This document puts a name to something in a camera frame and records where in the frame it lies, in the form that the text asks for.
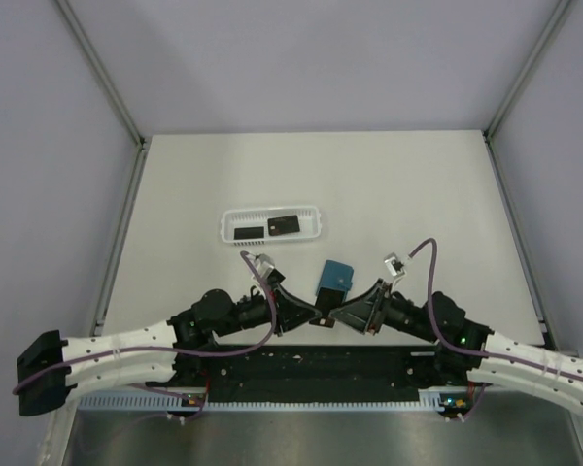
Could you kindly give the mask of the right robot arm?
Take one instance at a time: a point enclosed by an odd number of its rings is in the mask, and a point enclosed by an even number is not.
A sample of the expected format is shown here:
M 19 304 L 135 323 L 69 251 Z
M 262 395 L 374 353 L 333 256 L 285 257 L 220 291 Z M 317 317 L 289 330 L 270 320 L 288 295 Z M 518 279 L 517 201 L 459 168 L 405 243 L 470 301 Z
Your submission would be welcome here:
M 583 359 L 519 343 L 465 317 L 437 291 L 421 307 L 378 281 L 369 291 L 328 311 L 362 334 L 382 327 L 434 344 L 435 375 L 444 383 L 493 384 L 521 391 L 583 417 Z

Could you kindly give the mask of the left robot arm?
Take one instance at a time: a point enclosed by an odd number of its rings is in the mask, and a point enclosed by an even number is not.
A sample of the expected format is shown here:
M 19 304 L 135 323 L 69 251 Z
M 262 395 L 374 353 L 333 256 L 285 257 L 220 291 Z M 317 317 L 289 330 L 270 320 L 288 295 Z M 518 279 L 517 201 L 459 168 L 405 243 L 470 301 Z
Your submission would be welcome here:
M 221 289 L 207 291 L 187 310 L 141 329 L 107 336 L 66 338 L 51 330 L 17 358 L 13 394 L 21 416 L 39 416 L 93 391 L 115 386 L 187 385 L 200 376 L 198 358 L 234 356 L 216 349 L 217 337 L 267 325 L 281 335 L 317 318 L 318 309 L 289 294 L 278 282 L 253 288 L 233 301 Z

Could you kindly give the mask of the left aluminium frame post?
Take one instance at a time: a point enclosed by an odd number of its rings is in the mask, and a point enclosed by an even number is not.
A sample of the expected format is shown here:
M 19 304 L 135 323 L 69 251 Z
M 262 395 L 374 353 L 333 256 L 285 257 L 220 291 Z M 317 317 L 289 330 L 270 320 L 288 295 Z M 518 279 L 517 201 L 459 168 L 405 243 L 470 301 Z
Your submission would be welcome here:
M 71 2 L 66 0 L 52 0 L 51 3 L 61 20 L 64 22 L 69 34 L 72 36 L 84 62 L 92 73 L 92 76 L 95 78 L 120 125 L 136 147 L 143 147 L 146 144 L 146 137 L 137 127 L 134 118 L 127 109 L 126 104 L 120 96 L 120 93 L 95 46 L 89 39 L 88 34 L 78 18 Z

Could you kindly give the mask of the aluminium frame post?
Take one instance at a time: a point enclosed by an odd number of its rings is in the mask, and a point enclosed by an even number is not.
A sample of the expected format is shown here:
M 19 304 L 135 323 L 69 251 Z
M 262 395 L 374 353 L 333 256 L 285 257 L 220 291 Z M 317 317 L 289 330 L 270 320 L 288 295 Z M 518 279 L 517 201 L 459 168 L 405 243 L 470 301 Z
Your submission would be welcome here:
M 78 18 L 71 2 L 66 0 L 52 0 L 51 3 L 61 20 L 64 22 L 69 34 L 72 36 L 84 62 L 92 73 L 92 76 L 95 78 L 120 125 L 136 147 L 143 147 L 146 144 L 146 137 L 137 127 L 134 118 L 127 109 L 126 104 L 120 96 L 120 93 L 95 46 L 89 39 L 88 34 Z
M 520 66 L 518 73 L 501 99 L 486 129 L 483 131 L 484 139 L 488 144 L 504 125 L 576 4 L 577 1 L 573 0 L 555 2 L 551 15 L 546 20 L 541 32 Z

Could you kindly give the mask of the right aluminium frame post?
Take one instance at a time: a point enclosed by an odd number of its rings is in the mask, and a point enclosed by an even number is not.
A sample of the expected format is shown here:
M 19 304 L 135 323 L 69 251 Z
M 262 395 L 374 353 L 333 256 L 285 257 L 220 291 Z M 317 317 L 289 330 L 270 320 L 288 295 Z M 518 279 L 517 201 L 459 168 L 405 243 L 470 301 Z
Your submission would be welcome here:
M 484 139 L 488 144 L 504 125 L 576 4 L 577 1 L 573 0 L 555 2 L 551 15 L 546 20 L 541 32 L 520 66 L 518 73 L 501 99 L 486 129 L 483 131 Z

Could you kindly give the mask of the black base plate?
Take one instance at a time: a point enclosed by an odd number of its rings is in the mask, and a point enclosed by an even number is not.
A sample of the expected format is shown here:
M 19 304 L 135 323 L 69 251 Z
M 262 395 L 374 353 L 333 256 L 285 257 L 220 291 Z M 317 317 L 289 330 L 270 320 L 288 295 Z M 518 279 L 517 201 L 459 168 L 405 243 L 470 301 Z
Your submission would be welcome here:
M 233 357 L 177 356 L 164 387 L 209 389 L 215 401 L 411 401 L 420 390 L 466 386 L 435 370 L 434 346 L 264 346 Z

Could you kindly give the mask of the black card in basket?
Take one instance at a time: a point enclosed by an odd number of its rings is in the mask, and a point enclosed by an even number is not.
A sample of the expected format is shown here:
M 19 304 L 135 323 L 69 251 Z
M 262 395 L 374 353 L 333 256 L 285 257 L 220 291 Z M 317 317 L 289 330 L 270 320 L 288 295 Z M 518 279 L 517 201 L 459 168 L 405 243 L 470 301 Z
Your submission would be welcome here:
M 264 238 L 263 226 L 237 227 L 233 230 L 233 240 L 253 240 Z
M 272 217 L 267 220 L 268 234 L 271 237 L 285 236 L 300 232 L 297 215 Z

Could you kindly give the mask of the black VIP credit card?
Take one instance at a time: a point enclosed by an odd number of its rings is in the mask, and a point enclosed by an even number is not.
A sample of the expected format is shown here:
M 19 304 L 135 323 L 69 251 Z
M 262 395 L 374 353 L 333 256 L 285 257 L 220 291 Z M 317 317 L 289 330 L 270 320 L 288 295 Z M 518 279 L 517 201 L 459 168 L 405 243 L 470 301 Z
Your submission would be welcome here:
M 335 324 L 335 320 L 329 317 L 320 317 L 312 319 L 310 324 L 323 328 L 332 328 Z

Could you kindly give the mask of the blue leather card holder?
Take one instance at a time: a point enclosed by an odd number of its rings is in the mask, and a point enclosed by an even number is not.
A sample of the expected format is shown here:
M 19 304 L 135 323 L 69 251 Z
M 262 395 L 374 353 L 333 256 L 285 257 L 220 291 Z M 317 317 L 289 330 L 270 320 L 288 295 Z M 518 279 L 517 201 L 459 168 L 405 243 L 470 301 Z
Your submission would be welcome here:
M 318 282 L 316 296 L 333 294 L 339 302 L 344 302 L 353 286 L 354 268 L 350 265 L 327 260 Z

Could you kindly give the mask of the black card in basket right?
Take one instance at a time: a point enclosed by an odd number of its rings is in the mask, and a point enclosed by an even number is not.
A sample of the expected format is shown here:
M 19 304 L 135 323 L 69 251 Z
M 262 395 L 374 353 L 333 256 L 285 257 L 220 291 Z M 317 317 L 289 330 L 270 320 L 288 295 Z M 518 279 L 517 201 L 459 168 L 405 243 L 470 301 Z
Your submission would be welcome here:
M 272 217 L 267 220 L 268 234 L 271 237 L 285 236 L 300 232 L 297 215 Z

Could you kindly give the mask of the white plastic basket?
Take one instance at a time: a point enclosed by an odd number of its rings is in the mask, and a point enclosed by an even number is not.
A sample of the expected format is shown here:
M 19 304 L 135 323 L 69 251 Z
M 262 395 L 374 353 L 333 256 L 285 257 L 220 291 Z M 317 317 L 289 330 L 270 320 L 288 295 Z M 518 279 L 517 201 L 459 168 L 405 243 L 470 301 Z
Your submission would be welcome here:
M 220 236 L 234 246 L 313 241 L 322 233 L 322 213 L 312 205 L 228 210 Z

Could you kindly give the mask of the black card in basket left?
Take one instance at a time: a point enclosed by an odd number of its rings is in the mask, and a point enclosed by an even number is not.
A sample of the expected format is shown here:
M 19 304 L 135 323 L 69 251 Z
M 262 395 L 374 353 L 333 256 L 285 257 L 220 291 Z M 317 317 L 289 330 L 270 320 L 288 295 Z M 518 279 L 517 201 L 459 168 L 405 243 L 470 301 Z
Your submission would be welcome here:
M 253 240 L 264 238 L 263 226 L 237 227 L 233 230 L 233 240 Z

